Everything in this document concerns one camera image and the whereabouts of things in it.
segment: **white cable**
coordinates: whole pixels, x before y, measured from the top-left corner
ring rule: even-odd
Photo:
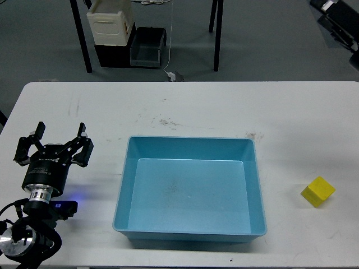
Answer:
[[[163,4],[170,2],[171,0],[131,0],[132,3],[141,3],[143,5],[147,4]]]
[[[170,32],[169,32],[169,57],[168,57],[167,65],[166,65],[166,67],[163,69],[163,71],[164,71],[166,74],[169,74],[169,72],[166,71],[166,68],[167,68],[168,65],[169,65],[169,61],[171,60],[171,41],[172,41],[172,25],[173,25],[173,2],[174,2],[174,0],[172,1],[171,30],[170,30]]]

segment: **blue plastic bin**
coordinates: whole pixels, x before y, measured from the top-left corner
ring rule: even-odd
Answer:
[[[253,140],[131,137],[113,228],[130,239],[249,242],[264,235]]]

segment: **yellow cube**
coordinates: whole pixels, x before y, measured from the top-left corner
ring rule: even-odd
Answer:
[[[314,207],[320,206],[335,189],[324,178],[317,177],[301,193]]]

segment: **white storage box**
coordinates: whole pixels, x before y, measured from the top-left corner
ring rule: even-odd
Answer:
[[[127,45],[134,25],[131,0],[96,0],[87,16],[96,45]]]

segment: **white table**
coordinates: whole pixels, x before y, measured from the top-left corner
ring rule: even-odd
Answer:
[[[18,139],[46,125],[65,143],[80,122],[94,142],[89,166],[71,166],[50,266],[359,266],[359,84],[356,82],[37,82],[25,86],[0,135],[0,202],[28,197]],[[268,232],[250,244],[129,241],[112,229],[132,135],[251,137]],[[320,207],[300,192],[317,176],[337,191]],[[15,218],[8,210],[2,219]],[[0,265],[15,265],[4,256]]]

